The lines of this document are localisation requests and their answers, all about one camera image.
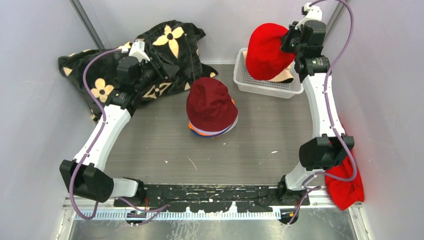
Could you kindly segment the blue bucket hat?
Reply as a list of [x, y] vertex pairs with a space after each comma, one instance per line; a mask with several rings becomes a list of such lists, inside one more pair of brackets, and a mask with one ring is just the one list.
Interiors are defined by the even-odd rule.
[[191, 129], [191, 132], [195, 135], [195, 136], [198, 136], [198, 137], [201, 137], [201, 138], [216, 138], [216, 137], [219, 137], [219, 136], [221, 136], [221, 135], [224, 135], [227, 131], [223, 131], [223, 132], [220, 132], [220, 133], [218, 133], [218, 134], [212, 134], [212, 135], [204, 135], [204, 134], [200, 134], [199, 132], [196, 132], [195, 130], [193, 130], [193, 129]]

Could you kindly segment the white plastic basket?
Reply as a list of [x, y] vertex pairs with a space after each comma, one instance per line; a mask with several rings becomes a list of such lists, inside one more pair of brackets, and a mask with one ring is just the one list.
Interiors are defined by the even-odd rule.
[[304, 91], [304, 87], [300, 83], [299, 76], [294, 70], [294, 61], [288, 69], [288, 72], [293, 76], [292, 82], [279, 83], [257, 80], [254, 79], [247, 71], [244, 59], [244, 53], [246, 51], [246, 47], [241, 48], [238, 51], [233, 70], [233, 82], [237, 85], [240, 91], [283, 99], [290, 99]]

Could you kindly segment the red bucket hat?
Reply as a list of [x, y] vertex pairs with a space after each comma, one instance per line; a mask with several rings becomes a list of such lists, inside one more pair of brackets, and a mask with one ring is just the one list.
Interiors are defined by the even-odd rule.
[[290, 69], [295, 56], [281, 50], [281, 37], [286, 33], [286, 27], [271, 22], [261, 24], [253, 31], [244, 56], [251, 77], [283, 84], [294, 80]]

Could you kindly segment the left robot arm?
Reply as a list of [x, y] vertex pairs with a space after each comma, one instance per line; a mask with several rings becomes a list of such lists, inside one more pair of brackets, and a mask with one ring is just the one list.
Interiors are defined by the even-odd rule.
[[137, 87], [157, 83], [168, 85], [179, 69], [178, 65], [164, 60], [156, 52], [130, 53], [118, 61], [118, 87], [100, 107], [101, 119], [73, 160], [63, 160], [59, 166], [71, 197], [100, 203], [124, 197], [135, 207], [145, 202], [144, 183], [133, 178], [108, 176], [104, 173], [106, 161], [119, 134], [140, 105], [141, 91]]

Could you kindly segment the lilac bucket hat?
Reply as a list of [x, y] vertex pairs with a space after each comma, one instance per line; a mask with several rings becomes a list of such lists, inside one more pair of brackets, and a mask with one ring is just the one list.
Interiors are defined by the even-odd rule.
[[195, 130], [196, 132], [198, 132], [198, 133], [200, 133], [202, 135], [215, 135], [215, 134], [221, 133], [223, 131], [227, 131], [228, 132], [228, 128], [230, 126], [228, 126], [227, 128], [225, 128], [223, 130], [220, 130], [220, 131], [205, 131], [205, 130], [200, 130], [199, 128], [196, 128], [195, 126], [192, 125], [192, 123], [190, 121], [188, 122], [188, 127], [189, 127], [190, 130]]

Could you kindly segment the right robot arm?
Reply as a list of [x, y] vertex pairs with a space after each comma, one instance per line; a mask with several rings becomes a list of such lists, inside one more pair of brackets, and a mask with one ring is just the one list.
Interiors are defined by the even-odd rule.
[[296, 204], [307, 193], [312, 178], [343, 163], [354, 144], [337, 114], [330, 60], [322, 54], [326, 24], [319, 20], [294, 21], [281, 38], [281, 50], [294, 54], [294, 69], [306, 92], [312, 116], [312, 139], [300, 146], [299, 163], [278, 183], [276, 198]]

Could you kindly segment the beige bucket hat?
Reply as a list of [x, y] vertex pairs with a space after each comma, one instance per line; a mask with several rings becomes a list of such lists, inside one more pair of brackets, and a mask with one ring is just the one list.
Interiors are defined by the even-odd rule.
[[270, 52], [242, 52], [248, 73], [258, 81], [272, 83], [291, 83], [294, 77], [291, 73], [293, 55], [281, 50]]

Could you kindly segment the maroon bucket hat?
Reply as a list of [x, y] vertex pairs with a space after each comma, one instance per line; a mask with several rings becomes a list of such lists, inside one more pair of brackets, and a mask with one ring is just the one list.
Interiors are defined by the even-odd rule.
[[232, 126], [238, 109], [221, 81], [211, 77], [195, 80], [186, 100], [189, 127], [202, 135], [222, 132]]

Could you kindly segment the orange bucket hat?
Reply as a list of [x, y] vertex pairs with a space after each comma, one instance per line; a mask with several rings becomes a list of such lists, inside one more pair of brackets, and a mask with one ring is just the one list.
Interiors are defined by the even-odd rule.
[[233, 98], [214, 103], [189, 96], [186, 101], [188, 128], [202, 138], [215, 138], [229, 132], [238, 119], [238, 109]]

